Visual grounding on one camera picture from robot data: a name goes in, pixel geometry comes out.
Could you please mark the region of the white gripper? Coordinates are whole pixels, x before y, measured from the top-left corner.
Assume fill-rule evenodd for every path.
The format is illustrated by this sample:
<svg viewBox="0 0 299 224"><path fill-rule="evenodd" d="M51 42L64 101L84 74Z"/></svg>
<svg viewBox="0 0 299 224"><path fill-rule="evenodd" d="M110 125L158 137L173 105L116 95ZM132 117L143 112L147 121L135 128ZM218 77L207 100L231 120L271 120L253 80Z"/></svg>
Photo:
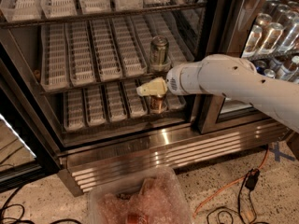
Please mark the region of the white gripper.
<svg viewBox="0 0 299 224"><path fill-rule="evenodd" d="M166 82L156 77L136 88L139 96L165 96L168 89L175 95L197 94L199 92L199 63L185 63L170 69Z"/></svg>

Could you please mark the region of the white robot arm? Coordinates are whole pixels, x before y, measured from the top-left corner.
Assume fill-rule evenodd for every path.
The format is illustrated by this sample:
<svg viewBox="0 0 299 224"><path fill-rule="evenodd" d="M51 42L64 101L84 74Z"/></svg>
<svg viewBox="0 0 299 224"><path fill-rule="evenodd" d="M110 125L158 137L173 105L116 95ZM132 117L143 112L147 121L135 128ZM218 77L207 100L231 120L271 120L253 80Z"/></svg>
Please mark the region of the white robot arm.
<svg viewBox="0 0 299 224"><path fill-rule="evenodd" d="M140 96L213 94L252 105L268 117L299 132L299 85L259 74L243 58L213 54L200 62L171 68L136 88Z"/></svg>

